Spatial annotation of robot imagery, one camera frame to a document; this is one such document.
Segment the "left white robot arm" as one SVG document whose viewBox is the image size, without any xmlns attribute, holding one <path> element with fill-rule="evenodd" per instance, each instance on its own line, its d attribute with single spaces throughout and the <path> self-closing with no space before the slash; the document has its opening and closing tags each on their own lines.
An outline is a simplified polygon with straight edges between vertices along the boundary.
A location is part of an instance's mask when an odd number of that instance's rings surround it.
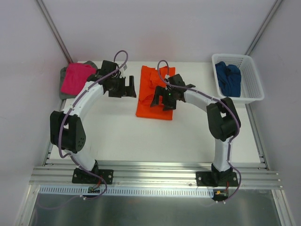
<svg viewBox="0 0 301 226">
<path fill-rule="evenodd" d="M 83 120 L 95 101 L 105 94 L 109 97 L 136 97 L 134 77 L 123 75 L 126 63 L 102 62 L 100 69 L 90 75 L 74 101 L 62 111 L 50 115 L 50 140 L 58 147 L 61 158 L 69 156 L 82 172 L 83 178 L 95 182 L 99 177 L 98 163 L 85 151 L 87 136 Z"/>
</svg>

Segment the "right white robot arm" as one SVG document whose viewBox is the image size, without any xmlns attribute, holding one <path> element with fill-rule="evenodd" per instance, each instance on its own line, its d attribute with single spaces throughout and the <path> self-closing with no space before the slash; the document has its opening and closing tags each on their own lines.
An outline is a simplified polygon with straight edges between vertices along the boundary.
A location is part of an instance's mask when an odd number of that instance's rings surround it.
<svg viewBox="0 0 301 226">
<path fill-rule="evenodd" d="M 200 172 L 200 182 L 205 186 L 226 186 L 230 182 L 233 166 L 230 163 L 232 141 L 240 132 L 241 122 L 231 98 L 217 99 L 186 85 L 176 74 L 164 79 L 165 87 L 156 86 L 151 107 L 163 104 L 163 110 L 176 109 L 176 102 L 192 104 L 207 114 L 208 126 L 215 139 L 214 160 L 211 171 Z"/>
</svg>

